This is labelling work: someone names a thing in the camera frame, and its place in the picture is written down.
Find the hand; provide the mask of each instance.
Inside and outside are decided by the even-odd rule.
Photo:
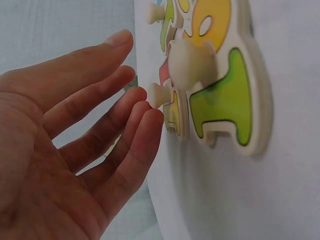
[[[79,139],[61,132],[132,81],[120,66],[133,47],[123,30],[105,43],[0,77],[0,239],[100,239],[139,189],[159,148],[163,115],[132,87]],[[100,165],[76,176],[101,157]]]

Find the puzzle piece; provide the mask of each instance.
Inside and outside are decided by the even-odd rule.
[[[210,41],[197,46],[187,39],[172,40],[168,70],[173,85],[181,91],[192,89],[198,82],[202,88],[209,86],[217,81],[214,46]]]
[[[202,143],[213,144],[215,132],[229,132],[237,144],[248,145],[252,133],[251,100],[246,64],[240,50],[234,48],[229,54],[228,74],[189,98],[195,131]]]
[[[163,105],[166,129],[176,133],[181,141],[188,139],[189,111],[185,92],[172,87],[170,78],[164,82],[164,86],[152,83],[147,92],[152,108],[158,109]]]
[[[188,13],[190,10],[189,0],[177,0],[178,6],[182,10],[183,13]]]
[[[164,20],[166,10],[163,6],[150,3],[146,8],[146,22],[151,25],[157,21]]]
[[[219,81],[193,89],[189,97],[194,128],[202,144],[211,145],[217,132],[231,135],[243,155],[261,152],[272,127],[272,94],[267,70],[251,32],[247,0],[197,0],[192,35],[196,46],[216,47]]]
[[[209,39],[218,52],[229,30],[231,13],[231,0],[197,0],[192,11],[192,35],[185,31],[182,38],[197,46]]]
[[[158,109],[162,105],[171,102],[171,92],[168,86],[151,83],[147,92],[149,104],[154,109]]]
[[[169,42],[174,39],[177,28],[182,28],[183,23],[184,19],[178,10],[176,0],[166,0],[165,17],[160,34],[161,49],[166,56]]]

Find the knuckle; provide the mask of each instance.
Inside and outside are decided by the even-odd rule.
[[[127,194],[133,195],[138,190],[135,184],[128,181],[128,179],[118,171],[114,173],[113,179],[115,185]]]
[[[93,153],[96,153],[96,156],[100,156],[104,153],[106,148],[106,141],[101,137],[97,132],[91,132],[84,137],[85,145]]]
[[[87,115],[71,98],[65,100],[64,109],[73,121],[80,121]]]

